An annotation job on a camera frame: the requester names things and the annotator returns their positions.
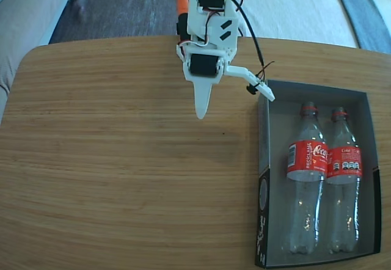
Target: coca-cola bottle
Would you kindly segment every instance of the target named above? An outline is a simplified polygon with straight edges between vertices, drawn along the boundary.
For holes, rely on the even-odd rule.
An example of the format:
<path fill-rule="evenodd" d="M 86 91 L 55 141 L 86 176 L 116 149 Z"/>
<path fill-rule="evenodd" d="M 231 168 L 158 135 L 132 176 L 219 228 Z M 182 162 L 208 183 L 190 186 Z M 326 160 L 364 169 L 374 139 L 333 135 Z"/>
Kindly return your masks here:
<path fill-rule="evenodd" d="M 301 106 L 301 124 L 289 146 L 287 177 L 294 181 L 289 251 L 310 254 L 319 239 L 319 207 L 327 174 L 327 145 L 312 102 Z"/>
<path fill-rule="evenodd" d="M 351 252 L 359 240 L 358 201 L 362 177 L 361 151 L 342 107 L 334 109 L 334 136 L 329 150 L 327 188 L 332 194 L 331 252 Z"/>

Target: coca-cola logo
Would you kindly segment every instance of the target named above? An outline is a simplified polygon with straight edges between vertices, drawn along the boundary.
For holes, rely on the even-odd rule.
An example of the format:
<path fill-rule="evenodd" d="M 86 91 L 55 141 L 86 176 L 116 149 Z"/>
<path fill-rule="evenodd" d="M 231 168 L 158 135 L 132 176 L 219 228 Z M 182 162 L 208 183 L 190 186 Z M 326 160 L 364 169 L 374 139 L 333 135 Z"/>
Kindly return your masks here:
<path fill-rule="evenodd" d="M 322 157 L 325 160 L 327 160 L 327 149 L 322 148 L 322 145 L 317 145 L 313 151 L 312 154 L 317 157 Z"/>

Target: barcode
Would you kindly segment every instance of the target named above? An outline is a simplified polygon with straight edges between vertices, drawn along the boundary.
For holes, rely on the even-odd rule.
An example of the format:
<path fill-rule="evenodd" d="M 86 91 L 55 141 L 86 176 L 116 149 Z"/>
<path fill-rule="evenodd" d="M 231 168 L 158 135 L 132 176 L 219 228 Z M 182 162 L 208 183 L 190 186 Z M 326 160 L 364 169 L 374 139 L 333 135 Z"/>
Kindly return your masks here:
<path fill-rule="evenodd" d="M 296 162 L 296 144 L 289 147 L 288 167 L 294 166 Z"/>

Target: orange cap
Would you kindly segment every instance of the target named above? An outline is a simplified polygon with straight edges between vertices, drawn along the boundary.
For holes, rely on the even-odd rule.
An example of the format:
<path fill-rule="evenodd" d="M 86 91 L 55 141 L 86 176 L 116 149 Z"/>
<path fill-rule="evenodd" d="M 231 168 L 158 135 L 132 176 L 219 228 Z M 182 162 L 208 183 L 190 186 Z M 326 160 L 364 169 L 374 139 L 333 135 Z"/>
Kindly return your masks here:
<path fill-rule="evenodd" d="M 189 0 L 177 0 L 178 16 L 189 12 Z"/>

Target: bottle cap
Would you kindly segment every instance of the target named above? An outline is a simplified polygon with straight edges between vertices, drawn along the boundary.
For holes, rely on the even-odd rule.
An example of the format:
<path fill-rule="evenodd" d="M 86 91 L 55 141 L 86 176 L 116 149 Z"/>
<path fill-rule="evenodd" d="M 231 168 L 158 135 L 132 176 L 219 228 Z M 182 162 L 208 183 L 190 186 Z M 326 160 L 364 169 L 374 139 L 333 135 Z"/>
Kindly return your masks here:
<path fill-rule="evenodd" d="M 347 119 L 349 114 L 347 113 L 346 109 L 343 107 L 337 107 L 332 111 L 331 120 L 335 122 L 337 118 L 343 117 L 344 119 Z"/>
<path fill-rule="evenodd" d="M 300 115 L 318 115 L 318 107 L 314 102 L 305 102 L 301 105 Z"/>

